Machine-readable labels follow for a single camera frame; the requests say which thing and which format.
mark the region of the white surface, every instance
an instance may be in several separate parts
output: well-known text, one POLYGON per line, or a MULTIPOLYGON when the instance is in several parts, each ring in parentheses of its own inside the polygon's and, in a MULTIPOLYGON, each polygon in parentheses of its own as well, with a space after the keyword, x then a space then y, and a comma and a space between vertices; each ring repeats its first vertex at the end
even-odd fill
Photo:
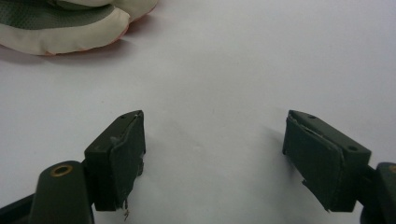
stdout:
POLYGON ((162 0, 104 49, 0 47, 0 206, 143 109, 127 223, 359 223, 359 206, 329 214, 301 184, 281 154, 285 119, 311 113, 370 148, 371 165, 396 161, 395 21, 390 0, 162 0))

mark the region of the dark green plastic part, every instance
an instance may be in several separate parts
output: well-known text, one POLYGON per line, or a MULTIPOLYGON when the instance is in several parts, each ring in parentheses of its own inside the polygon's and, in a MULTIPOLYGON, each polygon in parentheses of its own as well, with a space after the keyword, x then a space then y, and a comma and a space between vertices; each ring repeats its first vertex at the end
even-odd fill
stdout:
POLYGON ((371 151, 315 116, 289 112, 286 154, 326 210, 351 212, 371 151))
POLYGON ((381 162, 376 167, 376 195, 387 223, 396 223, 396 164, 381 162))
POLYGON ((32 208, 34 194, 22 198, 15 203, 0 208, 1 224, 27 224, 32 208))
POLYGON ((122 207, 143 171, 146 152, 142 111, 119 116, 85 150, 92 201, 97 211, 122 207))
POLYGON ((64 161, 41 173, 29 223, 93 223, 92 208, 81 163, 64 161))

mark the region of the mounting hole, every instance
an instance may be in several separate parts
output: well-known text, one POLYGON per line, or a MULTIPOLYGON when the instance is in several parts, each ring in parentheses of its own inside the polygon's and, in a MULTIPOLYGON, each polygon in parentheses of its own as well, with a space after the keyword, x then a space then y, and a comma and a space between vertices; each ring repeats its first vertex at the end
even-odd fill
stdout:
POLYGON ((72 170, 73 170, 73 166, 68 165, 68 164, 63 164, 63 165, 59 165, 59 166, 53 168, 50 171, 50 175, 55 176, 55 177, 67 175, 70 172, 72 172, 72 170))
POLYGON ((356 147, 348 147, 349 150, 351 151, 357 151, 358 149, 356 147))
POLYGON ((391 165, 389 167, 390 171, 396 174, 396 165, 391 165))

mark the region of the gray sneaker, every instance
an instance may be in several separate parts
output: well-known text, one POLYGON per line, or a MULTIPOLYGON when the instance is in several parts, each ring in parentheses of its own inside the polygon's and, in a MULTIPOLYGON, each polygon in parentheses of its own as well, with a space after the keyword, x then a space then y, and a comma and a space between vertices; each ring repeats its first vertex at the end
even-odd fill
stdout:
POLYGON ((59 6, 42 0, 0 0, 0 45, 36 55, 82 51, 113 43, 129 26, 130 15, 113 5, 59 6))
POLYGON ((75 9, 75 6, 101 7, 111 4, 128 13, 130 21, 136 21, 139 18, 150 13, 157 6, 158 0, 47 0, 54 5, 63 8, 75 9))

